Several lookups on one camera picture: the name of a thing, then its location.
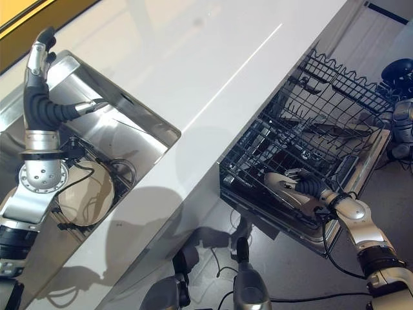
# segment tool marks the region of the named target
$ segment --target dishwasher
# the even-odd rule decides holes
[[[354,71],[312,49],[219,160],[220,195],[271,238],[279,231],[321,256],[321,223],[266,185],[265,174],[305,168],[338,192],[359,194],[390,137],[391,102]],[[334,246],[341,228],[327,223]]]

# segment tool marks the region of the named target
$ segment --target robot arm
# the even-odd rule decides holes
[[[301,179],[296,184],[285,183],[286,187],[319,199],[347,230],[373,296],[370,308],[413,309],[413,273],[397,258],[392,244],[372,221],[368,205],[347,193],[333,192],[304,169],[290,170],[287,174]]]
[[[21,153],[25,164],[19,171],[17,188],[12,189],[0,205],[0,310],[18,307],[16,292],[21,295],[23,285],[12,278],[22,273],[48,206],[68,179],[64,156],[59,150],[60,124],[107,104],[103,99],[73,105],[58,105],[49,100],[46,79],[56,57],[49,52],[56,42],[54,34],[50,27],[38,35],[25,71],[26,149]]]

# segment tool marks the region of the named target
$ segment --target wire rack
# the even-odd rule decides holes
[[[319,83],[331,85],[334,92],[341,94],[354,103],[378,115],[388,110],[394,100],[378,91],[380,85],[369,83],[364,76],[357,76],[356,71],[348,70],[345,65],[338,64],[325,54],[317,55],[312,49],[299,69]]]
[[[265,185],[265,174],[303,167],[341,191],[345,183],[335,178],[341,164],[373,146],[384,127],[377,114],[388,103],[374,95],[365,78],[315,51],[296,72],[222,159],[221,190],[267,209],[284,208],[318,229],[315,218]]]

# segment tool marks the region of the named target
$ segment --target gray floor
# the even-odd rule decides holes
[[[399,257],[413,263],[413,175],[391,163],[374,172],[361,199],[370,205],[375,223],[382,228],[398,250]],[[207,225],[216,229],[234,230],[229,224],[232,209],[222,203],[209,217]],[[239,215],[232,213],[232,221]],[[250,261],[261,273],[274,298],[304,298],[331,293],[366,291],[365,281],[349,277],[326,259],[279,233],[271,240],[254,228],[250,242]],[[222,266],[236,267],[230,250],[216,249]],[[333,250],[336,261],[348,270],[361,273],[356,252],[345,233]],[[222,296],[232,290],[234,272],[225,270],[216,278],[217,264],[210,249],[200,249],[200,263],[190,274],[191,305],[185,309],[217,309]],[[274,304],[273,309],[365,309],[368,296],[342,297],[302,304]],[[229,296],[222,309],[232,309]]]

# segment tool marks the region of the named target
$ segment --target sink basin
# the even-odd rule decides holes
[[[96,98],[109,102],[100,110],[63,124],[61,144],[75,135],[107,160],[127,160],[136,172],[134,185],[181,135],[171,124],[69,51],[57,56],[47,82],[50,99],[62,105]],[[23,86],[20,86],[0,101],[0,174],[3,176],[0,199],[16,185],[23,128]]]
[[[179,139],[181,133],[137,99],[68,51],[61,52],[48,73],[50,99],[67,105],[104,98],[109,105],[62,124],[61,144],[75,137],[86,147],[85,159],[98,159],[114,181],[111,210]],[[17,185],[24,150],[23,85],[0,101],[0,202]],[[95,229],[68,222],[53,201],[29,264],[19,280],[25,284],[26,306],[67,258]]]

